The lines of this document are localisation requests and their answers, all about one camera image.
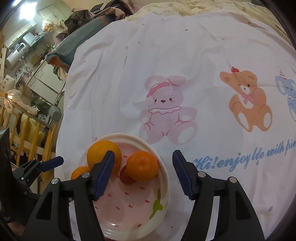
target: orange teddy bear print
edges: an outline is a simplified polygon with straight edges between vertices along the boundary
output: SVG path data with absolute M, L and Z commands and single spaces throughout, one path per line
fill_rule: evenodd
M 229 102 L 229 109 L 247 132 L 251 132 L 253 126 L 267 131 L 272 123 L 272 112 L 266 105 L 265 92 L 257 86 L 257 76 L 234 67 L 231 71 L 220 73 L 221 80 L 237 92 Z

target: white bedsheet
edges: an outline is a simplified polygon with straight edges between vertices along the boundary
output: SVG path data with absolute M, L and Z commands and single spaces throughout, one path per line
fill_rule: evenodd
M 214 178 L 237 177 L 267 237 L 296 192 L 295 79 L 295 50 L 257 20 L 148 14 L 111 23 L 76 51 L 57 142 L 65 163 L 55 174 L 69 179 L 85 165 L 78 161 L 96 137 L 140 136 L 171 189 L 164 221 L 143 240 L 179 241 L 187 225 L 193 202 L 172 166 L 176 149 Z

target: lamp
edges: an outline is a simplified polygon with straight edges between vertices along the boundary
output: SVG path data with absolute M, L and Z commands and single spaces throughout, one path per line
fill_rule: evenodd
M 36 15 L 36 2 L 26 2 L 20 8 L 20 19 L 32 20 Z

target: cartoon print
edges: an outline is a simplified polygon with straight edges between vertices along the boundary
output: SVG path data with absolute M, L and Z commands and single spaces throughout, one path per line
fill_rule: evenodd
M 294 121 L 296 121 L 296 84 L 292 79 L 287 79 L 283 72 L 276 76 L 276 86 L 282 95 L 288 95 L 288 108 Z
M 247 132 L 251 132 L 253 126 L 267 131 L 272 123 L 272 112 L 266 105 L 265 92 L 257 87 L 257 76 L 247 70 L 240 72 L 234 67 L 231 72 L 221 72 L 220 78 L 237 92 L 229 102 L 235 119 Z
M 197 124 L 193 120 L 197 112 L 194 108 L 180 106 L 184 99 L 181 85 L 185 82 L 181 76 L 152 76 L 146 80 L 149 109 L 139 115 L 143 124 L 139 130 L 142 140 L 154 144 L 166 136 L 173 144 L 182 145 L 194 138 Z

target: red cherry print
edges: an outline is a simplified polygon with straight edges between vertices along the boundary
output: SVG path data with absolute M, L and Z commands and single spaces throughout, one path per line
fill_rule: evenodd
M 239 70 L 237 68 L 234 68 L 233 66 L 231 67 L 231 72 L 232 73 L 237 73 L 239 72 Z

